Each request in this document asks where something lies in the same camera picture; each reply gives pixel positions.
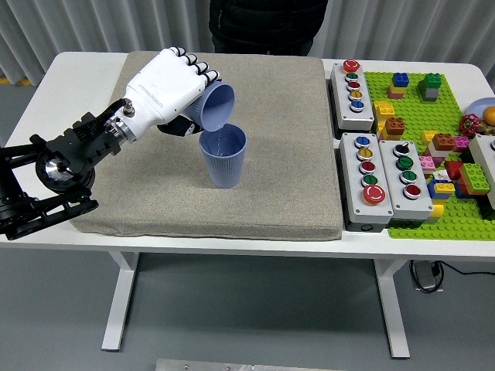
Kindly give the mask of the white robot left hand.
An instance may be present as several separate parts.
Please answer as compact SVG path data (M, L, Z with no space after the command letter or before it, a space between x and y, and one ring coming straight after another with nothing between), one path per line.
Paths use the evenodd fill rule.
M203 95L220 74L181 47L162 50L127 84L120 109L129 141L136 141L152 126L170 135L187 136L201 131L197 119L182 113Z

